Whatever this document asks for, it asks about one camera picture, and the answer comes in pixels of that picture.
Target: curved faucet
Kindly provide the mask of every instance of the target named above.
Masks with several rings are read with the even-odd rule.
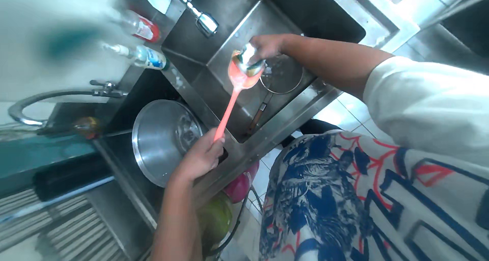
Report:
[[[11,107],[8,108],[8,114],[12,119],[23,123],[28,126],[35,126],[35,127],[44,127],[45,124],[47,123],[47,120],[35,120],[33,118],[30,118],[26,115],[24,115],[23,110],[24,108],[28,107],[29,105],[33,104],[34,102],[39,102],[48,98],[52,97],[57,97],[60,95],[94,95],[94,96],[100,96],[100,97],[110,97],[110,98],[120,98],[124,97],[127,95],[127,93],[115,90],[115,87],[117,86],[115,83],[112,81],[107,81],[106,83],[99,83],[96,80],[91,80],[90,81],[91,85],[99,85],[103,86],[103,88],[100,89],[92,89],[90,91],[86,90],[57,90],[57,91],[50,91],[50,92],[45,92],[45,93],[40,93],[37,95],[33,95],[31,97],[25,98],[23,100],[20,100],[13,104]]]
[[[217,28],[219,27],[219,23],[208,13],[200,12],[197,10],[192,3],[188,0],[180,0],[184,3],[187,8],[190,9],[192,14],[194,14],[197,21],[195,25],[197,28],[204,34],[205,37],[209,38],[217,33]]]

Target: spatula handle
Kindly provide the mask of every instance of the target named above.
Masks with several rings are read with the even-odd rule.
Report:
[[[226,128],[227,121],[229,120],[229,116],[231,115],[231,111],[233,110],[234,104],[238,95],[240,94],[241,89],[234,89],[233,94],[231,95],[231,99],[229,100],[229,104],[227,105],[226,112],[224,112],[223,119],[221,123],[217,127],[216,135],[214,136],[214,141],[221,138],[224,135],[224,129]]]

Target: pink ladle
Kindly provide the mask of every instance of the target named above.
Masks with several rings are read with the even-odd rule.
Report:
[[[235,50],[232,57],[237,54],[239,54],[239,51]],[[233,93],[231,94],[231,99],[229,100],[229,104],[227,105],[226,111],[224,112],[223,119],[217,127],[214,141],[223,136],[227,121],[229,120],[229,116],[231,115],[231,111],[233,110],[234,104],[236,103],[236,99],[238,98],[238,95],[240,95],[241,90],[252,88],[258,82],[262,73],[263,69],[260,70],[260,72],[258,72],[258,74],[254,75],[253,77],[248,77],[238,68],[235,62],[231,60],[231,62],[229,63],[229,67],[227,68],[227,74],[229,75],[229,79],[233,84]]]

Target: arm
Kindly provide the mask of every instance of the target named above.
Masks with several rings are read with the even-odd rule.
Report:
[[[251,43],[255,59],[284,53],[363,100],[396,144],[489,166],[489,77],[352,43],[288,34]]]
[[[368,46],[294,34],[261,35],[250,40],[258,51],[254,59],[286,54],[334,87],[359,99],[367,79],[392,54]]]
[[[153,242],[153,261],[202,260],[192,186],[195,179],[217,166],[223,154],[224,138],[214,143],[215,134],[213,128],[202,136],[168,181]]]

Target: dish soap bottle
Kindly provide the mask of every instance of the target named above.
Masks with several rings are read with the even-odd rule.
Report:
[[[107,50],[112,50],[121,56],[131,59],[132,64],[139,67],[167,70],[170,66],[170,62],[165,55],[144,45],[138,45],[133,49],[120,44],[109,45],[103,43],[102,46]]]
[[[158,26],[134,11],[109,9],[106,15],[110,21],[117,23],[126,33],[149,42],[156,42],[160,39]]]

